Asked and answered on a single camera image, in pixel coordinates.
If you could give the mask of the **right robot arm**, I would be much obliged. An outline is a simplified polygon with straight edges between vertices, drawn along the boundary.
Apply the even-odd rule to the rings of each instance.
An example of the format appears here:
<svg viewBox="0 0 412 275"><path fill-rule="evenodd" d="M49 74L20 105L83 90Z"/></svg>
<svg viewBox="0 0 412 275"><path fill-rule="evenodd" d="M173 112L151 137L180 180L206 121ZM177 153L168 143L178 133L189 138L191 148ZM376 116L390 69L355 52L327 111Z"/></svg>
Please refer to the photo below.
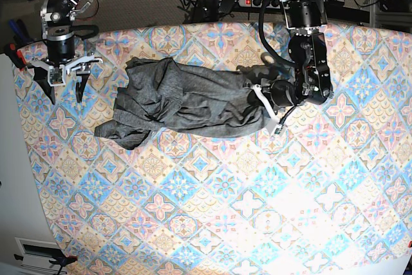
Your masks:
<svg viewBox="0 0 412 275"><path fill-rule="evenodd" d="M79 25L73 23L93 0L45 0L40 11L42 41L47 48L47 56L29 61L28 67L34 69L34 81L41 87L52 104L55 104L57 86L65 86L66 78L72 73L81 80L76 82L75 96L82 102L86 83L95 63L102 63L94 53L75 53L75 38L87 41L99 33L96 25Z"/></svg>

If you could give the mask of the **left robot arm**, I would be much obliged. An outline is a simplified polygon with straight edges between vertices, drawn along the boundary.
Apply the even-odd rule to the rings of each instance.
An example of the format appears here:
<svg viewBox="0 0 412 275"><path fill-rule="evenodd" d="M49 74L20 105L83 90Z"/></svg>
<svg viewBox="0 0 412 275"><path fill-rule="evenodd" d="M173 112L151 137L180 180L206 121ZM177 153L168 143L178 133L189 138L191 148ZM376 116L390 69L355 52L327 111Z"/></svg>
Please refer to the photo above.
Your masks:
<svg viewBox="0 0 412 275"><path fill-rule="evenodd" d="M280 56L268 43L263 24L265 10L273 1L282 9L286 28L291 35L288 43L289 59ZM320 27L327 23L324 0L262 0L258 34L268 54L289 68L288 79L263 77L258 83L245 86L254 91L265 107L270 120L265 129L269 135L280 135L286 119L306 102L321 105L333 97L327 48Z"/></svg>

